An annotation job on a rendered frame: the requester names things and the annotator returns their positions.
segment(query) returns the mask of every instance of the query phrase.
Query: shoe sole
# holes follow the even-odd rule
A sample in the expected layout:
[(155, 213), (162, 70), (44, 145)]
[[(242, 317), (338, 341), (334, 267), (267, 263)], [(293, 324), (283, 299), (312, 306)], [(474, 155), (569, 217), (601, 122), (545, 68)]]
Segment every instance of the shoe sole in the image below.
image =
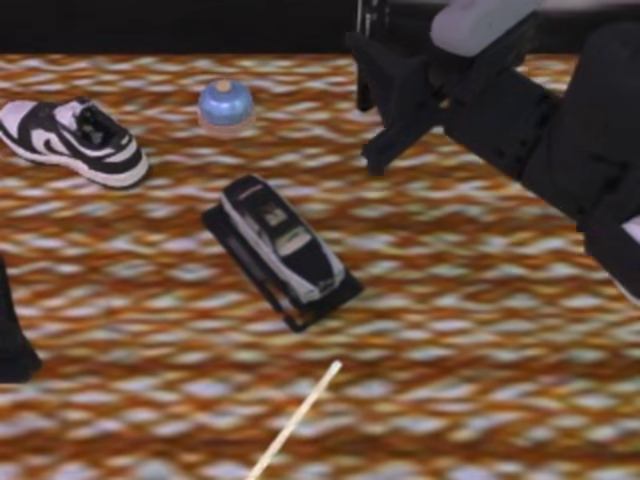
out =
[(139, 183), (147, 174), (149, 170), (149, 162), (147, 161), (144, 153), (142, 159), (136, 168), (116, 175), (96, 172), (91, 170), (87, 165), (79, 160), (75, 160), (71, 157), (64, 157), (62, 155), (38, 155), (35, 153), (24, 150), (19, 145), (16, 145), (11, 139), (7, 138), (2, 131), (0, 131), (0, 138), (4, 140), (7, 146), (18, 156), (28, 160), (30, 162), (39, 163), (42, 165), (55, 165), (60, 167), (66, 167), (73, 170), (78, 175), (83, 176), (87, 180), (91, 180), (94, 183), (100, 184), (105, 187), (124, 189), (131, 187)]

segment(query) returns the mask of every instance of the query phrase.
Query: toy car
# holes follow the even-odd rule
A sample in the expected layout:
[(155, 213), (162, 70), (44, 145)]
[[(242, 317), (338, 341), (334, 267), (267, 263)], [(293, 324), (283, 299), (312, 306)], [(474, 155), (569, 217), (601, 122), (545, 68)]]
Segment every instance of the toy car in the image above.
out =
[(227, 186), (221, 204), (247, 240), (301, 302), (335, 289), (345, 268), (291, 205), (262, 178), (246, 175)]
[(295, 332), (362, 292), (311, 226), (257, 175), (224, 188), (220, 205), (202, 221)]

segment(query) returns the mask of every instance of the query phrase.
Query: black background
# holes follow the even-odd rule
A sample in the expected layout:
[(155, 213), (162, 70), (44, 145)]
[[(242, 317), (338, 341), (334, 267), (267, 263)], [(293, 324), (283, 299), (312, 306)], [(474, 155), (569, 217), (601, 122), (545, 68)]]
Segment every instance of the black background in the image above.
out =
[[(7, 3), (0, 53), (346, 52), (344, 34), (353, 30), (357, 8), (356, 0)], [(593, 29), (617, 19), (640, 20), (640, 8), (545, 16), (538, 51), (579, 51)]]

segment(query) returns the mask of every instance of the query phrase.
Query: black object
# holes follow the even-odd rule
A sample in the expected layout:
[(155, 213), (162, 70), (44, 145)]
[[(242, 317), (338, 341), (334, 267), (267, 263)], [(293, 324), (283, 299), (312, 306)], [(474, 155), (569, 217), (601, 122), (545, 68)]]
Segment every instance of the black object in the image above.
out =
[(251, 248), (233, 227), (221, 205), (202, 214), (202, 223), (238, 264), (276, 313), (282, 314), (287, 326), (296, 333), (324, 319), (334, 310), (357, 297), (363, 290), (358, 280), (347, 270), (342, 284), (322, 299), (301, 303)]
[(363, 156), (380, 175), (423, 133), (443, 126), (574, 220), (588, 254), (640, 302), (640, 245), (622, 227), (640, 215), (640, 24), (594, 33), (561, 100), (516, 71), (538, 19), (530, 15), (473, 58), (444, 52), (428, 36), (419, 54), (403, 55), (348, 34), (370, 93), (358, 107), (377, 105), (385, 126)]
[(0, 258), (0, 383), (26, 383), (40, 368), (42, 361), (20, 328)]

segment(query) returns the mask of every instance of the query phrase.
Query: car hood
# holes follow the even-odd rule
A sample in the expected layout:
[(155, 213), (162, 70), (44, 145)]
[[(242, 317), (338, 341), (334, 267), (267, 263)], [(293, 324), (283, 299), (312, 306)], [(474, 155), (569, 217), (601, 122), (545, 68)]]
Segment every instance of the car hood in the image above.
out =
[(317, 241), (310, 241), (295, 252), (282, 257), (282, 263), (315, 286), (334, 277), (327, 254)]

